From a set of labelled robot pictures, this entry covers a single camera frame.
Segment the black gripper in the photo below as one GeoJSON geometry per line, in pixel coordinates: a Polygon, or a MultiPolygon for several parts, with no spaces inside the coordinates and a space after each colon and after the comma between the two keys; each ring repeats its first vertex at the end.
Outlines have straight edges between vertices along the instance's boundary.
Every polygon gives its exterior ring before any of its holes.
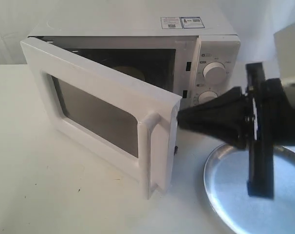
{"type": "MultiPolygon", "coordinates": [[[[249,149],[249,196],[274,197],[274,147],[295,146],[295,107],[279,78],[266,79],[261,62],[245,66],[249,149]]],[[[202,104],[180,110],[181,129],[246,148],[246,98],[239,86],[202,104]]]]}

